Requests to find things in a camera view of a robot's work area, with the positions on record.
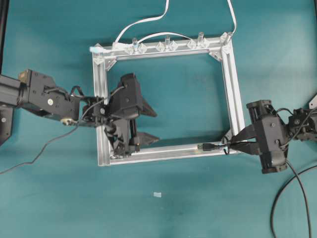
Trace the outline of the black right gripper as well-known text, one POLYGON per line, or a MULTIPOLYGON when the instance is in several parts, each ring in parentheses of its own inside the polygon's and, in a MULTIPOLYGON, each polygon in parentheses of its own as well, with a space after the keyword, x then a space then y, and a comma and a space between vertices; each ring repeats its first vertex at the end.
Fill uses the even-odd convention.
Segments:
POLYGON ((259 155, 262 173, 277 173, 288 168, 288 149, 281 148, 288 139, 285 123, 277 114, 270 100, 247 104, 251 125, 245 127, 230 140, 230 149, 249 155, 259 155))

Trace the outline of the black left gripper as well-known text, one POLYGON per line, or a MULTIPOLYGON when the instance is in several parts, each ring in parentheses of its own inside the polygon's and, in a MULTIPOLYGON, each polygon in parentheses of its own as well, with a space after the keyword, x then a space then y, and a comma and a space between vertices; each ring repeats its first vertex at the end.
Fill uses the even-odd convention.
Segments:
MULTIPOLYGON (((142 97, 140 114, 156 117, 157 113, 142 97)), ((130 156, 140 151, 140 146, 151 145, 159 138, 146 132, 138 132, 135 119, 122 119, 109 114, 108 104, 99 98, 95 105, 95 126, 103 126, 104 133, 116 156, 130 156)))

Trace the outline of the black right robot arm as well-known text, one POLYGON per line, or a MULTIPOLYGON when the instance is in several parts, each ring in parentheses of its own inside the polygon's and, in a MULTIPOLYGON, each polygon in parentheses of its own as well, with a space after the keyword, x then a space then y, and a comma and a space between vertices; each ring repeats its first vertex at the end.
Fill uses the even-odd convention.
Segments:
POLYGON ((228 141, 228 149, 260 157, 262 173, 281 172, 287 168, 291 140, 317 140, 317 110, 296 109, 285 123, 270 100, 248 103, 251 124, 228 141))

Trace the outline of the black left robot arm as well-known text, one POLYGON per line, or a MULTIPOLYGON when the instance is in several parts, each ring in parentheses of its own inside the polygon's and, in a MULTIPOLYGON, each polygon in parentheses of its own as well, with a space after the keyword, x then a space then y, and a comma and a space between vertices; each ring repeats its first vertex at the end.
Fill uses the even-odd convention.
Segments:
POLYGON ((140 83, 133 73, 121 77, 109 98, 86 96, 79 86, 70 92, 58 87, 52 77, 26 70, 17 79, 0 77, 0 142, 12 132, 12 112, 22 108, 39 117, 60 121, 64 125, 99 127, 116 156, 130 156, 159 138, 137 130, 140 115, 156 117, 143 98, 140 83))

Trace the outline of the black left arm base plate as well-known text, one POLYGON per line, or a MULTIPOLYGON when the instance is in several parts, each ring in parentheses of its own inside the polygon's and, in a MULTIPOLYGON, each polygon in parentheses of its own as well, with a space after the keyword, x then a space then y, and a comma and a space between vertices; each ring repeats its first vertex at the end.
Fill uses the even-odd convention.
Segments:
POLYGON ((12 134, 13 108, 0 107, 0 145, 3 145, 12 134))

